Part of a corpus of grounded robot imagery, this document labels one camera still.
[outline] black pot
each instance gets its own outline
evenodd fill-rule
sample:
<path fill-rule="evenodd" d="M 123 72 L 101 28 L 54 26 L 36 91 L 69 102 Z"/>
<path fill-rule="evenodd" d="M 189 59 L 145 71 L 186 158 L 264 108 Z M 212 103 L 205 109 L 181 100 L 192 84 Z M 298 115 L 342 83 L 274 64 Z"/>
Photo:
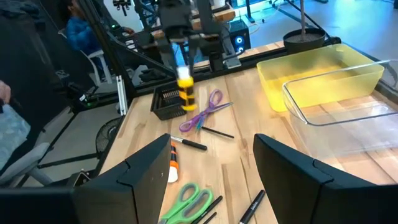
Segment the black pot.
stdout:
<path fill-rule="evenodd" d="M 289 54 L 295 54 L 306 50 L 312 50 L 323 46 L 325 42 L 325 31 L 317 28 L 305 29 L 306 35 L 317 35 L 318 37 L 311 38 L 310 40 L 304 40 L 304 42 L 293 41 L 292 37 L 301 35 L 301 29 L 289 32 L 284 36 L 284 44 Z"/>

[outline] yellow object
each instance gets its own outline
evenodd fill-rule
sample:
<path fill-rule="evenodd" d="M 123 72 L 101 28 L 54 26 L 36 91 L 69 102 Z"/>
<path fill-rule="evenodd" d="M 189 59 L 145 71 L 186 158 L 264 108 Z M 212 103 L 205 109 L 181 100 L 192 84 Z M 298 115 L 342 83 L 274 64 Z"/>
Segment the yellow object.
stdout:
<path fill-rule="evenodd" d="M 195 97 L 193 95 L 193 78 L 191 76 L 179 78 L 177 85 L 180 87 L 180 98 L 182 102 L 182 109 L 192 111 L 197 108 L 195 104 Z"/>
<path fill-rule="evenodd" d="M 372 62 L 347 45 L 336 44 L 259 62 L 257 69 L 271 108 L 283 112 L 287 110 L 282 95 L 284 83 Z M 360 73 L 340 72 L 338 75 L 305 79 L 299 85 L 291 83 L 289 91 L 295 95 L 300 108 L 359 97 L 373 91 L 383 71 L 382 66 L 375 65 L 364 68 Z M 355 83 L 360 84 L 361 88 L 350 88 Z"/>
<path fill-rule="evenodd" d="M 180 88 L 189 88 L 189 87 L 193 86 L 193 78 L 191 76 L 189 76 L 188 78 L 184 78 L 184 79 L 179 78 L 177 80 L 177 85 Z"/>

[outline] glass baking dish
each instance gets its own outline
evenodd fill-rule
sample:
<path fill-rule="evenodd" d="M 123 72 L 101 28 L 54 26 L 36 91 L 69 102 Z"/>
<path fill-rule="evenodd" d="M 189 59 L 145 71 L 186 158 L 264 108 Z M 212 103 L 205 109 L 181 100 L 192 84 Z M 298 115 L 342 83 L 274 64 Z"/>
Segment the glass baking dish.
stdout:
<path fill-rule="evenodd" d="M 397 70 L 398 60 L 384 60 L 284 83 L 291 125 L 311 156 L 398 146 Z M 302 103 L 308 97 L 321 103 Z"/>

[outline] white wall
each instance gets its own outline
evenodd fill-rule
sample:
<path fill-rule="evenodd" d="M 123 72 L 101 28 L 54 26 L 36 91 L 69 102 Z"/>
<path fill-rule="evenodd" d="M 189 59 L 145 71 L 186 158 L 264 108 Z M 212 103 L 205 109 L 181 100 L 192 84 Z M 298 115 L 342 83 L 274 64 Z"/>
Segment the white wall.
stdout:
<path fill-rule="evenodd" d="M 112 0 L 104 0 L 104 5 L 108 9 L 112 18 L 116 20 L 121 26 L 130 27 L 134 29 L 136 32 L 141 31 L 144 27 L 142 26 L 141 21 L 139 20 L 138 14 L 134 10 L 134 3 L 130 7 L 130 10 L 126 10 L 127 16 L 124 16 L 123 10 L 116 10 L 116 7 L 113 6 Z"/>

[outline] black basket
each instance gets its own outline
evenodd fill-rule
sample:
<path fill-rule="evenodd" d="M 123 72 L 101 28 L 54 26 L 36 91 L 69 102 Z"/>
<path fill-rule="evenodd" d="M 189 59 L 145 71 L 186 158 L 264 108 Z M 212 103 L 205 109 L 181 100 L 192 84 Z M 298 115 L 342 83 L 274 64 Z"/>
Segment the black basket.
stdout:
<path fill-rule="evenodd" d="M 150 110 L 162 121 L 185 115 L 176 83 L 155 88 Z"/>

